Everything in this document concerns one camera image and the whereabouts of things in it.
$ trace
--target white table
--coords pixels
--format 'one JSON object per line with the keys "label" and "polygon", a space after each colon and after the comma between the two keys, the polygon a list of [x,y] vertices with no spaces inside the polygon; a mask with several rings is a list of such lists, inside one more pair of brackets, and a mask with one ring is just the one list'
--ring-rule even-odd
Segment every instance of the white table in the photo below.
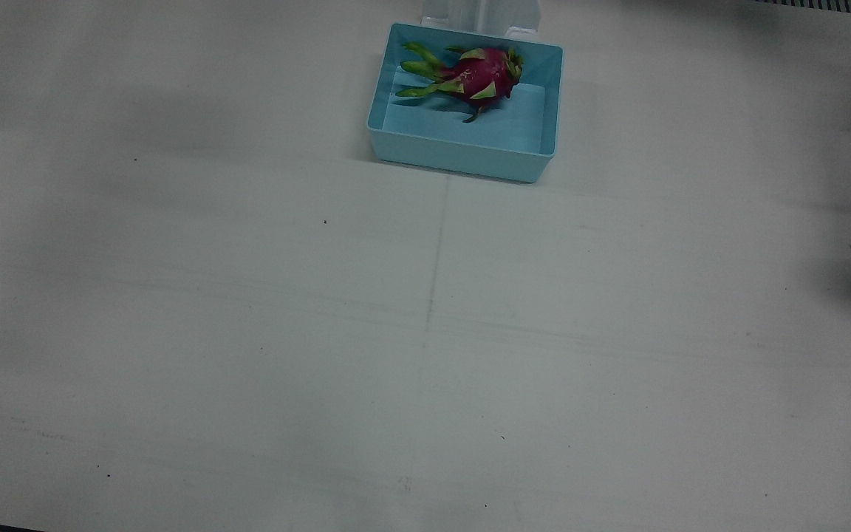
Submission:
{"label": "white table", "polygon": [[0,522],[851,531],[851,15],[550,0],[536,185],[385,2],[0,1]]}

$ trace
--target light blue tray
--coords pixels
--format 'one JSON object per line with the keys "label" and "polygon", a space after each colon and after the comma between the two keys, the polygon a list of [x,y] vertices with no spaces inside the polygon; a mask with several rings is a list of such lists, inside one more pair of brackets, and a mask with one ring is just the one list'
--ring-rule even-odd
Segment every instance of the light blue tray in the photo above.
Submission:
{"label": "light blue tray", "polygon": [[[514,47],[524,57],[521,82],[470,124],[474,109],[443,94],[400,98],[406,87],[428,85],[409,74],[400,61],[418,56],[405,50],[409,41],[425,44],[445,64],[456,56],[445,47]],[[564,51],[552,44],[525,43],[464,31],[393,24],[369,107],[367,128],[377,157],[525,183],[540,178],[557,149],[560,77]]]}

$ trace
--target green leaf tip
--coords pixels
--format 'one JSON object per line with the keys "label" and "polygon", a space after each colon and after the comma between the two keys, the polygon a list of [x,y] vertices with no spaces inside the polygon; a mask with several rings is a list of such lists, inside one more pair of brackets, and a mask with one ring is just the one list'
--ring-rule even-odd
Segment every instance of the green leaf tip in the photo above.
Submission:
{"label": "green leaf tip", "polygon": [[439,74],[426,61],[402,61],[402,63],[399,63],[399,67],[411,74],[422,75],[423,78],[429,78],[432,81],[439,80]]}
{"label": "green leaf tip", "polygon": [[428,48],[424,47],[422,44],[415,43],[415,41],[411,41],[411,43],[403,44],[403,47],[406,50],[411,51],[417,56],[423,58],[426,63],[432,68],[445,68],[445,64],[442,64],[442,61],[439,61],[439,58],[432,55],[432,52],[428,51]]}
{"label": "green leaf tip", "polygon": [[482,48],[473,48],[462,54],[460,58],[486,58],[486,54]]}
{"label": "green leaf tip", "polygon": [[459,78],[454,78],[453,80],[440,84],[439,90],[445,93],[464,93],[465,85]]}
{"label": "green leaf tip", "polygon": [[471,100],[483,100],[483,98],[494,98],[497,95],[497,88],[494,86],[494,81],[488,83],[488,86],[472,95]]}
{"label": "green leaf tip", "polygon": [[439,89],[438,83],[433,83],[432,85],[428,85],[426,87],[411,87],[408,89],[403,89],[396,93],[398,97],[405,98],[421,98],[424,95],[430,95]]}

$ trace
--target clear plastic stand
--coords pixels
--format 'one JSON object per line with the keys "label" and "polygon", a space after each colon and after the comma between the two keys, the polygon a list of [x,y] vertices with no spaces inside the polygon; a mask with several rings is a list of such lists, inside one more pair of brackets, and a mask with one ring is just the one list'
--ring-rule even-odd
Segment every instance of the clear plastic stand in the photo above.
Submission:
{"label": "clear plastic stand", "polygon": [[537,41],[537,0],[423,0],[422,25]]}

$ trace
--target pink dragon fruit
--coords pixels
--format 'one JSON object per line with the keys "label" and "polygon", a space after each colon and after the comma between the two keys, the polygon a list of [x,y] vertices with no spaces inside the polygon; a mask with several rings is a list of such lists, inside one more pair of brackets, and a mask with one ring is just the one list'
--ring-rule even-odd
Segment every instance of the pink dragon fruit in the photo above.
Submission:
{"label": "pink dragon fruit", "polygon": [[406,43],[403,47],[423,60],[403,61],[400,67],[412,74],[429,78],[433,84],[405,89],[396,95],[423,97],[434,92],[452,95],[476,108],[475,114],[466,118],[465,122],[478,118],[486,107],[500,98],[510,98],[510,89],[521,80],[524,60],[514,53],[513,48],[504,51],[497,48],[466,50],[462,47],[447,47],[446,50],[459,54],[458,63],[449,68],[422,44]]}

